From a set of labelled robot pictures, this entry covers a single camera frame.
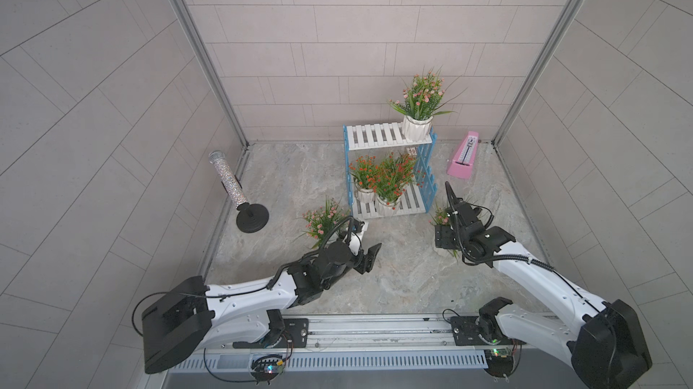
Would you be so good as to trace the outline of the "pink flower pot corner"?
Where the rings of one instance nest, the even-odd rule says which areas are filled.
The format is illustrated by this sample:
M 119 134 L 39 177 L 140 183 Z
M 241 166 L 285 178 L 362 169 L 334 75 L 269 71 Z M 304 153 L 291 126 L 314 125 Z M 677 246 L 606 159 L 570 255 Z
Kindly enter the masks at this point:
M 459 259 L 457 239 L 451 227 L 448 211 L 445 208 L 436 207 L 431 225 L 434 228 L 434 251 L 444 257 Z

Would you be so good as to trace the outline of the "pink flower pot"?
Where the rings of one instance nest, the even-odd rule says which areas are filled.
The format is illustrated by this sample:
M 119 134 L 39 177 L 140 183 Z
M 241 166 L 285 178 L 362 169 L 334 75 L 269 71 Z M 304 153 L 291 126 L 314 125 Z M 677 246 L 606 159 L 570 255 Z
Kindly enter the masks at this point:
M 327 198 L 318 209 L 305 212 L 302 216 L 306 223 L 304 235 L 314 241 L 312 248 L 317 249 L 326 235 L 347 215 L 348 211 L 334 198 Z
M 409 86 L 402 91 L 401 100 L 389 100 L 389 105 L 404 116 L 402 132 L 406 139 L 422 142 L 431 132 L 433 118 L 449 114 L 443 111 L 446 90 L 440 71 L 429 70 L 416 74 Z

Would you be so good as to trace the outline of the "blue white wooden rack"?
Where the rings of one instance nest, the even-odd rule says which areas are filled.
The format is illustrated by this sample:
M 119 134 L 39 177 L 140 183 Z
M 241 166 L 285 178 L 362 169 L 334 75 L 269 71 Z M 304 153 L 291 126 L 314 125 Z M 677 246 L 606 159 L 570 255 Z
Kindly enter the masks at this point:
M 346 186 L 352 215 L 376 219 L 428 212 L 438 185 L 430 161 L 437 135 L 404 136 L 401 123 L 343 127 Z

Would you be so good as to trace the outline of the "red flower pot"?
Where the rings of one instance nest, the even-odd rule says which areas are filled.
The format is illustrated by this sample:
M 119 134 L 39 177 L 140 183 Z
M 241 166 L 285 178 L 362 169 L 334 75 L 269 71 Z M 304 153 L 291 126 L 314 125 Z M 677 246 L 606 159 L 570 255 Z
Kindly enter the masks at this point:
M 349 167 L 357 198 L 364 204 L 375 202 L 376 169 L 374 156 L 359 156 Z
M 407 152 L 391 153 L 377 165 L 375 176 L 375 203 L 377 212 L 383 217 L 394 216 L 406 187 L 416 182 L 416 158 Z

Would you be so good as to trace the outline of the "red flower pot front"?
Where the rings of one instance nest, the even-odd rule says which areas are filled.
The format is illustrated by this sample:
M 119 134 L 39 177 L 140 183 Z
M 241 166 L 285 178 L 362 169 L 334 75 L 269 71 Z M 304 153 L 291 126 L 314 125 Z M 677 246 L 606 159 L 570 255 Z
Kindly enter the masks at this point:
M 406 187 L 416 182 L 416 158 L 407 152 L 391 153 L 377 165 L 375 176 L 375 203 L 377 212 L 383 217 L 394 216 Z

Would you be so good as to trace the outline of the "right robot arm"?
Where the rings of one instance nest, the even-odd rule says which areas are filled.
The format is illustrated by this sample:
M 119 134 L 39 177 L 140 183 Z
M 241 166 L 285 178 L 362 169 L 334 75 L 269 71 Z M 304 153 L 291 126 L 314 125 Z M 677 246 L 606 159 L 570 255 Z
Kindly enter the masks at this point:
M 492 221 L 482 207 L 445 186 L 449 227 L 440 234 L 467 266 L 488 266 L 507 275 L 540 300 L 553 319 L 497 297 L 479 311 L 478 337 L 487 345 L 502 340 L 529 344 L 570 366 L 589 388 L 628 388 L 653 366 L 641 322 L 626 302 L 608 302 L 536 258 Z

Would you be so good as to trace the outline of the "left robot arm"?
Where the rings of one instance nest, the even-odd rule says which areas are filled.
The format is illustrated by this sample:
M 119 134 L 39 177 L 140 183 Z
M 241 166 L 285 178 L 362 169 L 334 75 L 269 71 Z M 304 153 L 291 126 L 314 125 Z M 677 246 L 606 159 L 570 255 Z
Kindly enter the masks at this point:
M 142 311 L 135 331 L 144 342 L 144 372 L 159 374 L 199 349 L 268 348 L 283 337 L 282 312 L 314 302 L 351 271 L 373 270 L 380 244 L 364 249 L 367 224 L 337 223 L 319 248 L 280 266 L 274 276 L 243 284 L 207 285 L 190 277 Z

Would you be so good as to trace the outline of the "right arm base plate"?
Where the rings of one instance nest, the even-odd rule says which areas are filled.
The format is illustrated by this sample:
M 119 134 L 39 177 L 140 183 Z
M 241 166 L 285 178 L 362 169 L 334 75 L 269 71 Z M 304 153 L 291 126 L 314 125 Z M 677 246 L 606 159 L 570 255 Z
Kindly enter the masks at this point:
M 457 316 L 453 315 L 446 317 L 455 345 L 458 347 L 512 347 L 513 342 L 508 338 L 498 338 L 496 343 L 486 341 L 481 337 L 480 329 L 476 324 L 478 317 L 476 316 Z

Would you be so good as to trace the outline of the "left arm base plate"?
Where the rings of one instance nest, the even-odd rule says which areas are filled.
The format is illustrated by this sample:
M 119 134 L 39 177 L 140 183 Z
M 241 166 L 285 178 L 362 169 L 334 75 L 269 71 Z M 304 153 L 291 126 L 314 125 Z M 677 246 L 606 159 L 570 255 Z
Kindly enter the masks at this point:
M 238 341 L 232 344 L 234 349 L 286 349 L 307 347 L 309 333 L 308 319 L 279 319 L 270 320 L 269 331 L 257 342 Z

